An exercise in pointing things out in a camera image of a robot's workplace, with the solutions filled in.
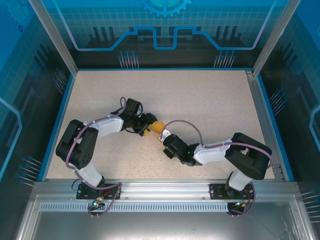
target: speckled work surface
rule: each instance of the speckled work surface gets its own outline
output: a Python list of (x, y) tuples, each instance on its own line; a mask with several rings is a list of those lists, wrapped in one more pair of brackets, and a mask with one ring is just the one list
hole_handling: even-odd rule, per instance
[[(221, 70), (79, 71), (58, 141), (71, 120), (107, 116), (120, 107), (121, 96), (142, 102), (145, 113), (164, 123), (192, 122), (205, 144), (222, 142), (236, 132), (264, 143), (245, 71)], [(187, 144), (199, 142), (197, 132), (184, 123), (168, 130)], [(189, 167), (169, 159), (163, 149), (154, 132), (140, 137), (123, 131), (101, 138), (93, 161), (106, 179), (226, 179), (235, 169), (227, 161)], [(47, 178), (75, 175), (54, 153)], [(274, 178), (270, 169), (265, 178)]]

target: yellow object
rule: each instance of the yellow object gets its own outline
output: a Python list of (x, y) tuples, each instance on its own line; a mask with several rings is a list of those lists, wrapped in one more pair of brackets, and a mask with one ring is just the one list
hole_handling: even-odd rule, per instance
[(150, 131), (146, 128), (144, 131), (143, 131), (143, 136), (147, 135)]
[(148, 128), (160, 135), (164, 127), (165, 124), (162, 121), (155, 121), (154, 123), (150, 124)]

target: gear logo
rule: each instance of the gear logo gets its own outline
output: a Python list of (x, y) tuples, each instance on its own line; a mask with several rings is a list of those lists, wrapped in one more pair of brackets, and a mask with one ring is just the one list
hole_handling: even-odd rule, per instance
[(180, 14), (181, 10), (187, 9), (187, 4), (191, 4), (191, 0), (140, 0), (144, 5), (144, 10), (149, 10), (150, 14), (155, 14), (157, 17), (168, 15), (173, 17), (175, 14)]
[(19, 25), (23, 25), (30, 14), (28, 0), (0, 0), (0, 7), (6, 7)]

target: blue edge trim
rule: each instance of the blue edge trim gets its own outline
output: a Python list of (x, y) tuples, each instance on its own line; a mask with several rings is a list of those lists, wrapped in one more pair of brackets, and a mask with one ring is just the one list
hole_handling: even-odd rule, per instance
[[(118, 71), (118, 70), (119, 69), (106, 69), (106, 68), (103, 68), (103, 69), (94, 69), (94, 68), (79, 69), (79, 71)], [(147, 70), (252, 70), (252, 68), (141, 68), (139, 70), (145, 70), (145, 71), (147, 71)], [(51, 134), (51, 137), (50, 137), (50, 140), (49, 140), (49, 143), (48, 143), (48, 147), (47, 147), (45, 155), (44, 155), (43, 163), (42, 163), (42, 166), (41, 166), (41, 169), (40, 169), (40, 173), (39, 173), (39, 176), (38, 176), (38, 179), (37, 179), (40, 182), (44, 181), (46, 176), (47, 176), (47, 172), (48, 172), (48, 169), (49, 169), (49, 166), (50, 166), (52, 155), (53, 155), (54, 150), (55, 150), (55, 146), (56, 146), (56, 143), (57, 143), (57, 139), (58, 139), (58, 135), (59, 135), (59, 132), (60, 132), (60, 128), (61, 128), (64, 116), (65, 116), (66, 109), (67, 109), (67, 106), (68, 106), (68, 102), (69, 102), (69, 99), (70, 99), (70, 95), (71, 95), (71, 92), (72, 92), (72, 88), (73, 88), (74, 83), (75, 83), (75, 79), (76, 78), (71, 75), (70, 78), (69, 78), (69, 81), (68, 81), (68, 85), (66, 86), (65, 94), (63, 96), (63, 99), (62, 99), (62, 102), (61, 102), (61, 106), (60, 106), (58, 115), (56, 117), (56, 121), (55, 121), (53, 130), (52, 130), (52, 134)], [(285, 170), (286, 170), (287, 175), (288, 175), (288, 180), (290, 182), (294, 182), (295, 178), (294, 178), (294, 175), (292, 173), (292, 170), (291, 170), (291, 167), (290, 167), (290, 164), (289, 164), (289, 160), (288, 160), (288, 157), (287, 157), (287, 154), (286, 154), (286, 151), (285, 151), (285, 147), (284, 147), (284, 144), (282, 142), (282, 139), (281, 139), (281, 136), (280, 136), (280, 132), (279, 132), (279, 129), (278, 129), (278, 126), (277, 126), (277, 123), (276, 123), (276, 119), (275, 119), (275, 116), (274, 116), (274, 114), (272, 112), (272, 108), (271, 108), (271, 105), (270, 105), (270, 102), (269, 102), (269, 99), (268, 99), (268, 95), (267, 95), (267, 92), (266, 92), (266, 89), (265, 89), (265, 85), (264, 85), (264, 83), (262, 81), (262, 78), (261, 78), (260, 74), (258, 75), (258, 81), (259, 81), (259, 84), (260, 84), (260, 87), (261, 87), (261, 90), (262, 90), (263, 98), (264, 98), (264, 101), (266, 103), (266, 107), (267, 107), (268, 113), (270, 115), (272, 127), (274, 129), (275, 136), (276, 136), (277, 142), (279, 144), (279, 148), (280, 148), (280, 152), (281, 152), (281, 155), (282, 155), (282, 158), (283, 158), (283, 163), (284, 163), (284, 166), (285, 166)]]
[(260, 73), (258, 75), (258, 81), (259, 81), (259, 84), (260, 84), (260, 87), (261, 87), (261, 90), (262, 90), (262, 94), (263, 94), (263, 98), (264, 98), (266, 107), (268, 109), (268, 113), (269, 113), (269, 116), (270, 116), (270, 119), (271, 119), (272, 127), (273, 127), (274, 132), (275, 132), (275, 137), (276, 137), (276, 140), (277, 140), (277, 142), (279, 144), (279, 148), (280, 148), (280, 152), (281, 152), (281, 155), (282, 155), (285, 171), (286, 171), (286, 174), (288, 175), (288, 178), (289, 178), (288, 180), (290, 182), (294, 182), (295, 178), (294, 178), (294, 175), (292, 173), (292, 170), (291, 170), (291, 167), (290, 167), (290, 163), (289, 163), (289, 160), (288, 160), (288, 156), (287, 156), (287, 153), (286, 153), (286, 150), (285, 150), (285, 146), (284, 146), (284, 143), (282, 142), (282, 139), (281, 139), (281, 136), (280, 136), (280, 132), (279, 132), (279, 129), (278, 129), (278, 125), (277, 125), (277, 122), (276, 122), (276, 118), (275, 118), (274, 113), (272, 111), (272, 108), (271, 108), (271, 105), (270, 105), (270, 102), (269, 102), (269, 98), (268, 98), (268, 95), (267, 95), (267, 91), (265, 89), (265, 85), (264, 85), (264, 83), (262, 81)]
[(46, 179), (48, 169), (50, 166), (50, 162), (52, 159), (52, 155), (54, 154), (54, 150), (55, 150), (55, 146), (57, 143), (60, 128), (61, 128), (62, 122), (65, 117), (65, 113), (67, 110), (67, 106), (68, 106), (68, 102), (69, 102), (70, 95), (72, 92), (72, 88), (75, 83), (75, 79), (76, 78), (71, 74), (69, 77), (68, 84), (67, 84), (65, 91), (64, 91), (64, 95), (63, 95), (63, 98), (61, 101), (58, 115), (56, 116), (56, 120), (55, 120), (55, 123), (53, 126), (53, 130), (52, 130), (52, 134), (51, 134), (51, 137), (50, 137), (50, 140), (48, 143), (48, 147), (46, 148), (46, 151), (45, 151), (45, 155), (44, 155), (41, 169), (40, 169), (38, 179), (37, 179), (38, 182), (42, 182)]

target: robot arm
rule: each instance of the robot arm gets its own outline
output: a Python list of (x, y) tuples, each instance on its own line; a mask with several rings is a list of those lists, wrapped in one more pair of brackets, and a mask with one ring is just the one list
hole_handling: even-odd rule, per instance
[(206, 146), (199, 143), (187, 145), (177, 135), (171, 134), (168, 130), (163, 131), (159, 140), (165, 146), (163, 152), (170, 159), (177, 157), (182, 164), (190, 167), (217, 161), (228, 160), (231, 162), (237, 170), (230, 174), (225, 185), (225, 190), (229, 195), (232, 195), (234, 190), (242, 191), (252, 179), (263, 180), (269, 163), (269, 158), (262, 152), (233, 145), (233, 143), (248, 144), (269, 154), (272, 153), (269, 147), (239, 132), (224, 142)]
[[(157, 121), (157, 118), (151, 113), (142, 113), (141, 106), (140, 102), (129, 98), (124, 111), (119, 116), (95, 122), (85, 130), (69, 159), (69, 165), (74, 167), (74, 171), (84, 181), (94, 187), (104, 187), (105, 180), (92, 162), (97, 139), (128, 128), (133, 129), (133, 132), (140, 136), (148, 133), (147, 127)], [(121, 108), (110, 113), (109, 116), (117, 114), (120, 110)], [(64, 162), (74, 139), (87, 124), (88, 122), (79, 120), (72, 120), (69, 123), (55, 151), (56, 155)]]

